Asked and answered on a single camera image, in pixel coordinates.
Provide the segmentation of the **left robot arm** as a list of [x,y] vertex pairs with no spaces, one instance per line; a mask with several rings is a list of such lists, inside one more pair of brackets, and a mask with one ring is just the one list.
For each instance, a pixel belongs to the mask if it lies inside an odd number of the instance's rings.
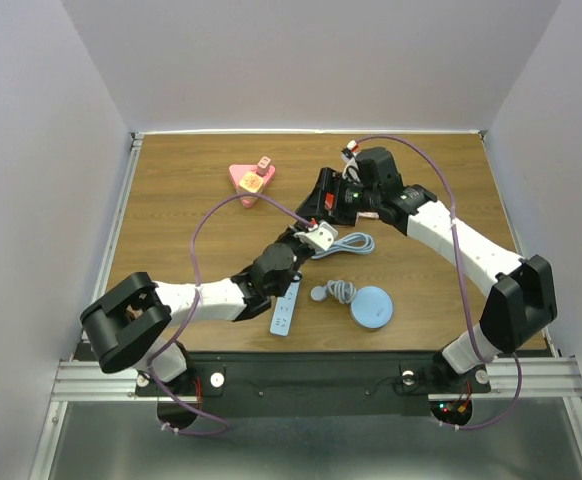
[[156,376],[170,393],[186,392],[194,371],[185,349],[162,337],[167,327],[260,315],[300,278],[304,262],[328,250],[336,238],[337,231],[325,222],[309,229],[289,227],[252,264],[211,283],[158,282],[146,272],[129,275],[80,315],[102,372],[133,368]]

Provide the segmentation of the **blue power strip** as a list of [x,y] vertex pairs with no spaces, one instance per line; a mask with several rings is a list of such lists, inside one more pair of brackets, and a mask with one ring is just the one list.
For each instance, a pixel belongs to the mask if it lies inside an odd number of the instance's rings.
[[[355,232],[336,240],[332,246],[322,253],[317,253],[313,260],[322,259],[336,253],[353,253],[360,255],[370,254],[375,249],[375,242],[371,235]],[[302,275],[297,273],[284,296],[276,301],[270,325],[270,333],[278,336],[287,336],[290,330],[292,316],[299,292]],[[341,304],[351,304],[357,294],[357,289],[351,282],[330,280],[323,287],[316,287],[313,298],[322,301],[332,295]]]

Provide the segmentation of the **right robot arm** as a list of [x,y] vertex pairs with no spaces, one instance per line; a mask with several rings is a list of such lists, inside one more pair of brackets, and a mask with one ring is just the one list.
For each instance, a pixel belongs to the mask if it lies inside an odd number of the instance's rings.
[[403,182],[392,153],[350,142],[341,172],[321,169],[311,193],[297,208],[307,220],[353,226],[361,213],[417,240],[455,266],[459,286],[472,282],[485,296],[479,322],[436,354],[434,384],[453,390],[474,367],[512,354],[557,317],[552,267],[540,255],[524,258],[495,244],[459,220],[421,185]]

